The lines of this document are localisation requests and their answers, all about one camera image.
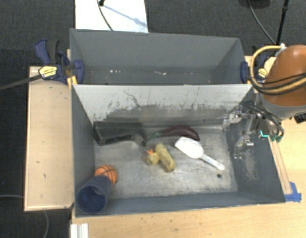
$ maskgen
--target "blue tape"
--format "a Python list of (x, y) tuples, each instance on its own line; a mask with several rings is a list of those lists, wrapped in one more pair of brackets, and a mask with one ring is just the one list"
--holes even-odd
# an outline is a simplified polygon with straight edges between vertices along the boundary
[(292, 188), (292, 194), (285, 194), (286, 202), (298, 202), (300, 203), (302, 200), (302, 194), (297, 192), (296, 185), (294, 182), (290, 181), (290, 185)]

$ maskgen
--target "wooden board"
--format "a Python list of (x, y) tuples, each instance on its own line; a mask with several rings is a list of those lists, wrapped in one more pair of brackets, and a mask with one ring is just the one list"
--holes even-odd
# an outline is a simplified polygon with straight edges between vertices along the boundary
[[(30, 68), (30, 76), (37, 69)], [(70, 116), (68, 86), (42, 79), (29, 84), (25, 211), (73, 203)]]

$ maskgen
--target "dark gray carpet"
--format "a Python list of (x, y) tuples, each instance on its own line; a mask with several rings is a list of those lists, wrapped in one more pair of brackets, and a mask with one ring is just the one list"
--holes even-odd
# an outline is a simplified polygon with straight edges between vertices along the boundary
[[(284, 0), (252, 1), (254, 10), (276, 39)], [(270, 44), (246, 0), (145, 0), (150, 32), (231, 36), (241, 39), (244, 52)], [(0, 83), (27, 76), (39, 63), (34, 43), (45, 37), (69, 47), (74, 27), (74, 0), (0, 0)], [(290, 0), (281, 42), (306, 44), (306, 0)], [(23, 194), (26, 142), (26, 86), (0, 92), (0, 194)], [(69, 211), (50, 211), (48, 237), (68, 236)], [(0, 238), (42, 237), (41, 213), (22, 212), (20, 199), (0, 199)]]

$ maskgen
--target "white paper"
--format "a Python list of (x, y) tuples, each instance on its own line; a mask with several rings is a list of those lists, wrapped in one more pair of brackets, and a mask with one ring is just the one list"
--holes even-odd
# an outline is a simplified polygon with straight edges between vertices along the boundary
[[(114, 31), (148, 33), (144, 0), (105, 0), (102, 12)], [(75, 28), (110, 30), (97, 0), (75, 0)]]

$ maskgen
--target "gray bin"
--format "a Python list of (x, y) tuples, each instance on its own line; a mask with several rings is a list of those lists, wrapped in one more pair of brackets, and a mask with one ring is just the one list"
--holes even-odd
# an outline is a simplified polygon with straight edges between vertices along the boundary
[[(240, 84), (238, 39), (72, 29), (70, 50), (86, 70), (83, 84), (72, 88), (75, 195), (100, 165), (114, 166), (119, 176), (101, 215), (285, 202), (268, 141), (253, 136), (255, 146), (236, 159), (246, 121), (222, 126), (253, 96)], [(146, 148), (135, 142), (98, 146), (94, 121), (140, 122), (148, 134), (189, 125), (226, 169), (188, 158), (173, 147), (176, 137), (154, 139), (151, 146), (164, 142), (177, 163), (167, 173), (147, 165)], [(78, 207), (76, 215), (85, 216)]]

